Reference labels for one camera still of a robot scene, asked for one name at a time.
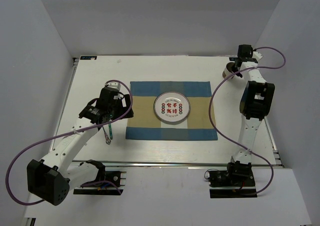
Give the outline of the blue beige checked placemat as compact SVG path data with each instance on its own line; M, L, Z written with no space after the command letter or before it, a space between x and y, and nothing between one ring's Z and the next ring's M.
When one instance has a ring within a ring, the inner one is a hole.
M133 118L126 128L126 139L149 141L216 141L218 135L211 122L214 109L209 106L211 84L208 81L132 81ZM162 121L155 112L155 101L163 93L185 96L190 112L180 122Z

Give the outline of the green handled table knife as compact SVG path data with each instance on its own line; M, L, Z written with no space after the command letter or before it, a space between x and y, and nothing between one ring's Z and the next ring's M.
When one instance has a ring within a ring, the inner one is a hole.
M113 139L113 130L112 130L111 123L108 124L108 131L109 131L109 138L110 138L110 140L112 140Z

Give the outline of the iridescent metal fork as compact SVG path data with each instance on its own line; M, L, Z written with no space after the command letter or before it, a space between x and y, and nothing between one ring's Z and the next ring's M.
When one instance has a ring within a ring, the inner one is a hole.
M105 130L104 127L102 127L102 130L103 130L103 133L104 133L105 143L107 145L110 145L112 140L111 140L109 134L107 133L107 131Z

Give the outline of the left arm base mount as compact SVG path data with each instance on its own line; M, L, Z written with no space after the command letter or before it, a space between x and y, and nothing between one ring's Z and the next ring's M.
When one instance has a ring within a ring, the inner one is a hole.
M84 165L92 166L96 172L93 173L93 179L81 182L80 187L73 190L74 195L120 196L122 194L126 185L126 171L122 168L106 167L102 162L95 160L87 160Z

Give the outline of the metal cup white sleeve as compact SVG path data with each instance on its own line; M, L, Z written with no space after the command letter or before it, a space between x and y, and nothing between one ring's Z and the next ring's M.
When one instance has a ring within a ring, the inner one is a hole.
M223 72L222 72L222 77L225 79L225 78L227 78L228 76L230 76L231 75L231 79L235 76L234 75L234 73L235 72L232 72L232 67L233 67L233 65L234 65L234 62L233 61L231 61L231 62L229 62L229 63L227 63L226 64L226 66L225 66L225 68L224 68L224 70L223 70Z

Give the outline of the white plate red lettering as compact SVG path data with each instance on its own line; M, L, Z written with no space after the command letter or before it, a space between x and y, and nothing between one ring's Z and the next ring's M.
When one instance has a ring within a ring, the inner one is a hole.
M166 124L178 124L190 114L191 103L182 93L168 91L160 94L153 103L157 118Z

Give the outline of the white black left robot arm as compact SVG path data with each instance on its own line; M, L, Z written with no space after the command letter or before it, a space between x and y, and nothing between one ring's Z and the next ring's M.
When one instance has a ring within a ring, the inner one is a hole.
M131 96L122 94L121 85L112 81L106 84L98 98L91 100L79 113L72 133L39 161L27 165L28 191L42 200L57 206L69 191L77 187L99 186L106 180L105 165L89 159L70 168L75 156L94 137L103 124L133 117Z

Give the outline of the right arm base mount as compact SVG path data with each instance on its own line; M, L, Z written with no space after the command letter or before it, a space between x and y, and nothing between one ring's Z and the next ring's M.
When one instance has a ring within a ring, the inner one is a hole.
M226 170L215 168L204 173L204 179L209 182L209 194L212 199L256 198L256 182L252 164L229 162Z

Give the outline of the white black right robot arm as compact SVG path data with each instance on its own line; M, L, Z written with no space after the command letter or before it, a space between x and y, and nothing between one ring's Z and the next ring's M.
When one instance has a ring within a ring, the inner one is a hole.
M233 71L241 70L246 86L239 104L241 113L241 128L238 143L242 145L231 160L236 163L248 165L252 162L252 151L258 129L269 114L274 96L275 85L268 83L258 69L257 56L251 45L238 46L237 57L234 61Z

